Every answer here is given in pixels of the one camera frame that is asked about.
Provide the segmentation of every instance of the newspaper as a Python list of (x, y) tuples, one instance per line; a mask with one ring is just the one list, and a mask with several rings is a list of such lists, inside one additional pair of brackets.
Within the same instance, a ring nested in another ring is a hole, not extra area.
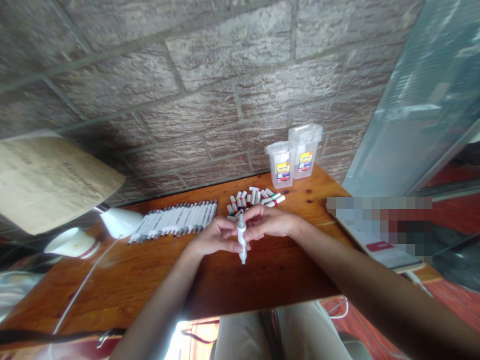
[(0, 213), (32, 235), (90, 211), (124, 181), (51, 131), (0, 141)]

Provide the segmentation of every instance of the wood grain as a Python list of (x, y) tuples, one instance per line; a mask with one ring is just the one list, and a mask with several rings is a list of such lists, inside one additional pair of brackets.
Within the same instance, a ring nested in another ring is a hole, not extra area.
[[(155, 199), (128, 209), (142, 214), (152, 209), (218, 199), (217, 215), (227, 215), (230, 195), (249, 186), (275, 189), (269, 173)], [(312, 176), (282, 190), (282, 210), (303, 217), (341, 242), (354, 246), (325, 208), (327, 197), (350, 196), (315, 165)], [(24, 298), (0, 329), (30, 329), (51, 333), (95, 261), (112, 244), (101, 222), (88, 231), (101, 241), (87, 260), (64, 258)], [(142, 245), (120, 240), (99, 263), (66, 316), (59, 333), (127, 328), (182, 250), (193, 239), (164, 237)], [(429, 280), (440, 277), (423, 270)], [(327, 275), (290, 238), (266, 236), (252, 244), (246, 266), (237, 254), (217, 252), (201, 263), (184, 307), (186, 320), (272, 308), (340, 295)]]

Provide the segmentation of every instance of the marker set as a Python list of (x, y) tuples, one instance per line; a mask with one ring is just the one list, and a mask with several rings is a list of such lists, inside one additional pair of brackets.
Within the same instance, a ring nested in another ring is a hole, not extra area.
[(251, 194), (246, 191), (239, 191), (235, 196), (230, 196), (231, 205), (227, 205), (228, 216), (232, 221), (235, 221), (240, 216), (240, 210), (247, 211), (250, 206), (255, 204), (263, 204), (270, 208), (278, 205), (285, 200), (285, 196), (281, 193), (274, 194), (269, 189), (260, 190), (259, 187), (250, 186)]
[(212, 222), (217, 213), (217, 200), (181, 203), (145, 215), (130, 237), (128, 245), (143, 244), (162, 236), (180, 237), (199, 233)]

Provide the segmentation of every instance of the product label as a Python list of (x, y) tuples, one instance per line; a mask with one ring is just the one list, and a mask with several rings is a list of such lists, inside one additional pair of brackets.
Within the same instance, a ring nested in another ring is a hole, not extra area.
[(313, 151), (310, 152), (304, 152), (303, 154), (300, 154), (300, 161), (298, 164), (298, 172), (303, 173), (312, 167), (312, 156), (313, 156)]
[(276, 179), (279, 183), (290, 180), (290, 162), (282, 162), (276, 165)]

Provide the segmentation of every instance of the pants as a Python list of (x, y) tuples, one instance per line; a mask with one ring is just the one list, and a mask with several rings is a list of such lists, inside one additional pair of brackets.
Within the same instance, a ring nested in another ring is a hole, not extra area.
[[(276, 310), (285, 360), (351, 360), (324, 307), (318, 301)], [(270, 360), (272, 355), (257, 313), (220, 318), (215, 360)]]

